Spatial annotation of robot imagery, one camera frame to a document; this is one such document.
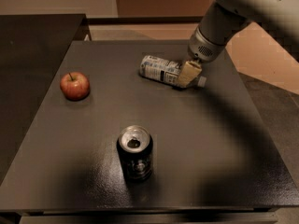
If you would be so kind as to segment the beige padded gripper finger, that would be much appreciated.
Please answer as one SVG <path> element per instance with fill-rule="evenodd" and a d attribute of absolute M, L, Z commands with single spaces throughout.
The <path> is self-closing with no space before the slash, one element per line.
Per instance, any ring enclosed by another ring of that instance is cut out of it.
<path fill-rule="evenodd" d="M 202 72 L 202 65 L 197 61 L 186 61 L 178 75 L 177 84 L 181 88 L 186 88 Z"/>

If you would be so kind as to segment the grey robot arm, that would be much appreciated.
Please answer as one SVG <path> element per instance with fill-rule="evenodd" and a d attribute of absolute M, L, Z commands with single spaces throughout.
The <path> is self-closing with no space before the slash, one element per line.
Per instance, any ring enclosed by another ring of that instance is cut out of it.
<path fill-rule="evenodd" d="M 188 57 L 214 61 L 227 49 L 238 71 L 299 90 L 299 0 L 215 0 L 193 32 Z"/>

